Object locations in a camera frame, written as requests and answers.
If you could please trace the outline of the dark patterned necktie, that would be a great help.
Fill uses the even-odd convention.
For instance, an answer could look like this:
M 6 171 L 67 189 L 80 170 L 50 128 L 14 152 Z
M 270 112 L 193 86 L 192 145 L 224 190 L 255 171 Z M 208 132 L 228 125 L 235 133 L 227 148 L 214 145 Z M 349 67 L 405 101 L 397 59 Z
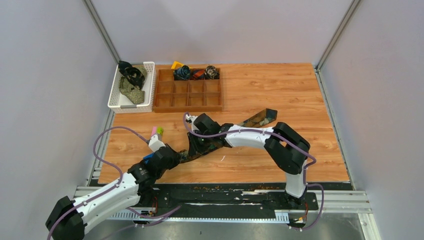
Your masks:
M 257 114 L 239 123 L 238 126 L 249 128 L 263 127 L 275 121 L 277 114 L 277 110 L 265 108 Z M 211 138 L 201 138 L 193 135 L 190 132 L 187 133 L 187 137 L 189 146 L 188 150 L 181 150 L 179 152 L 181 164 L 196 160 L 222 147 L 229 147 L 227 143 L 214 143 L 213 139 Z

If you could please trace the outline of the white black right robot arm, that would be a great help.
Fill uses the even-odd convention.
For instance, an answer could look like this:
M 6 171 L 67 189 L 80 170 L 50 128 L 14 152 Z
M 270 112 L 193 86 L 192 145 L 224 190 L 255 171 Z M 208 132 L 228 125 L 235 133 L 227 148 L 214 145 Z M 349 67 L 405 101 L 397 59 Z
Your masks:
M 265 150 L 275 164 L 285 173 L 285 201 L 292 209 L 298 209 L 306 201 L 307 159 L 316 159 L 309 153 L 309 142 L 284 122 L 274 127 L 245 127 L 232 123 L 218 124 L 205 113 L 195 116 L 183 114 L 188 132 L 202 143 L 216 147 L 251 147 Z

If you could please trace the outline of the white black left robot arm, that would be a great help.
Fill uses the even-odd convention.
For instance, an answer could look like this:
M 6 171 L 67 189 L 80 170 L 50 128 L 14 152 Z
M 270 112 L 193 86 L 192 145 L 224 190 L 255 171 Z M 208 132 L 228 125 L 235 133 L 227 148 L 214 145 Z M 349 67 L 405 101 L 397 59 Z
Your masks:
M 153 201 L 153 184 L 180 162 L 181 154 L 165 145 L 104 187 L 74 199 L 60 198 L 45 223 L 49 231 L 47 238 L 82 240 L 116 212 L 136 204 L 149 206 Z

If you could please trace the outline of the blue toy block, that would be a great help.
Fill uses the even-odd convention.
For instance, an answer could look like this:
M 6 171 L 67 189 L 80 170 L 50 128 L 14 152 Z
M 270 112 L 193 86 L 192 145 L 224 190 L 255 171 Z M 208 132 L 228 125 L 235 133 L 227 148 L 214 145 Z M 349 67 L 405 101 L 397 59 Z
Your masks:
M 154 155 L 154 152 L 144 156 L 143 159 L 142 159 L 142 162 L 147 164 L 149 162 L 149 160 L 153 157 L 153 155 Z

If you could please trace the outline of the colourful toy blocks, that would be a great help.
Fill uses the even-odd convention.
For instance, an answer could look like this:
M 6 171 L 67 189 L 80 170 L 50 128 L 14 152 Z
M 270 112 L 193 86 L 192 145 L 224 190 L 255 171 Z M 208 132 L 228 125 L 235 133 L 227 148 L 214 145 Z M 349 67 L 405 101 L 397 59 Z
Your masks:
M 154 136 L 154 135 L 163 136 L 163 134 L 164 134 L 164 129 L 162 127 L 160 127 L 160 126 L 154 126 L 152 128 L 151 136 Z

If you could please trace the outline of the wooden compartment tray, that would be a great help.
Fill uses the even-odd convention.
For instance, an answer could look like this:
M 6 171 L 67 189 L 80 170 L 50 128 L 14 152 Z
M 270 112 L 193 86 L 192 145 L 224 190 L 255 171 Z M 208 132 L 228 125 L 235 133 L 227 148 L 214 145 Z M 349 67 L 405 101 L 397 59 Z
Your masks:
M 223 111 L 221 74 L 215 78 L 177 80 L 173 69 L 157 70 L 152 109 L 155 113 Z

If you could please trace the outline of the rolled orange striped tie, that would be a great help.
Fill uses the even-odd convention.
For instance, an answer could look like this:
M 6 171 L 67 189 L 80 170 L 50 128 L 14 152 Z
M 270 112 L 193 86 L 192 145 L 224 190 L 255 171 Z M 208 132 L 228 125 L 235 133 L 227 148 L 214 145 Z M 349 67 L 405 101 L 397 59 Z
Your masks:
M 189 80 L 204 80 L 205 69 L 204 68 L 193 68 L 190 70 Z

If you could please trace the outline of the rolled brown floral tie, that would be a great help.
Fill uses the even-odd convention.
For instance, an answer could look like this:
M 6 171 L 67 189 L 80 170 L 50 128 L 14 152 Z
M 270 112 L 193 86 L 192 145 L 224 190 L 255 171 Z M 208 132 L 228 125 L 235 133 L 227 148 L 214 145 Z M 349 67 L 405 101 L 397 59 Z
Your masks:
M 220 78 L 220 72 L 213 65 L 208 65 L 204 69 L 204 78 L 206 80 L 218 80 Z

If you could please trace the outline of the rolled dark blue tie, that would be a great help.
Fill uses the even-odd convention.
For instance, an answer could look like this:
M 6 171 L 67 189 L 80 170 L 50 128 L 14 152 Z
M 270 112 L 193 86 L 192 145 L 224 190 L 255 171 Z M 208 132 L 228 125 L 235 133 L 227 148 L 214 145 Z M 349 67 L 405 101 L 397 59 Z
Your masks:
M 175 81 L 188 81 L 191 77 L 191 69 L 187 65 L 183 65 L 176 68 L 173 71 L 173 77 Z

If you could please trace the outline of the yellow object behind tray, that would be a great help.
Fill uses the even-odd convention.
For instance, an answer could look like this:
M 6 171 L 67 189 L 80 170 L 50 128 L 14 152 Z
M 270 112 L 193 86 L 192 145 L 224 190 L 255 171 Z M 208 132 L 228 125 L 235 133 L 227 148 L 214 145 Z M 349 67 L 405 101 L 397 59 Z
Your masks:
M 174 61 L 172 63 L 171 69 L 175 70 L 175 69 L 183 67 L 184 65 L 185 65 L 184 63 L 181 63 L 179 61 Z

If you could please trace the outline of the olive green tie in basket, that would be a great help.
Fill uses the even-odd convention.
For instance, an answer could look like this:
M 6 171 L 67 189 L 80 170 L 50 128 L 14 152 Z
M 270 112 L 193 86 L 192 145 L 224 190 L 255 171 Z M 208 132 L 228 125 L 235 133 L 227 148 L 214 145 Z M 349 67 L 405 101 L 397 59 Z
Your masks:
M 145 102 L 145 91 L 131 84 L 124 76 L 119 79 L 118 89 L 122 95 L 127 97 L 135 105 Z

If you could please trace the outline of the white plastic basket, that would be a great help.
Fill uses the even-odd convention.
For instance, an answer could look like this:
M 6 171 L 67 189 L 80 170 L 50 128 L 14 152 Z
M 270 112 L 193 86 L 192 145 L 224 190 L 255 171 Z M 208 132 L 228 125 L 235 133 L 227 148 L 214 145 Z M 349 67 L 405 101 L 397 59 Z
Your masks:
M 156 70 L 153 61 L 131 64 L 120 60 L 107 106 L 116 114 L 152 112 L 155 85 Z

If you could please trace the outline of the black patterned tie in basket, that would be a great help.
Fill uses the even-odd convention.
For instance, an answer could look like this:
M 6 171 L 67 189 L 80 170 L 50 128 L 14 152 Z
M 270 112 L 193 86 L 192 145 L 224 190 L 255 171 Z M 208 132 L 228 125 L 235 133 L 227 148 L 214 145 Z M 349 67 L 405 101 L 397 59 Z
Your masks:
M 118 70 L 130 84 L 137 87 L 139 90 L 143 89 L 147 73 L 144 73 L 139 68 L 134 67 L 126 61 L 118 62 Z

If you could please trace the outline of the aluminium frame rail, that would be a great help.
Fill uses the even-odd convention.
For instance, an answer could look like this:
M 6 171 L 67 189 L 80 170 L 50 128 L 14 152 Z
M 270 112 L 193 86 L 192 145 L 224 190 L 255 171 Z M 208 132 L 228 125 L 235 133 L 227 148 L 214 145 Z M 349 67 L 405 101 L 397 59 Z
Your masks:
M 110 38 L 102 20 L 101 20 L 100 15 L 98 14 L 98 12 L 96 10 L 96 7 L 95 7 L 93 1 L 92 0 L 82 0 L 82 2 L 84 3 L 84 5 L 85 5 L 85 7 L 88 11 L 88 14 L 91 17 L 91 20 L 93 21 L 96 29 L 98 30 L 101 38 L 103 39 L 103 42 L 105 43 L 105 45 L 106 45 L 109 53 L 111 54 L 113 60 L 116 63 L 118 63 L 121 60 L 121 58 L 120 58 L 120 56 L 119 56 L 119 54 L 118 54 L 118 52 L 117 52 L 117 50 L 116 50 L 116 48 L 115 48 L 115 46 L 112 42 L 112 39 Z

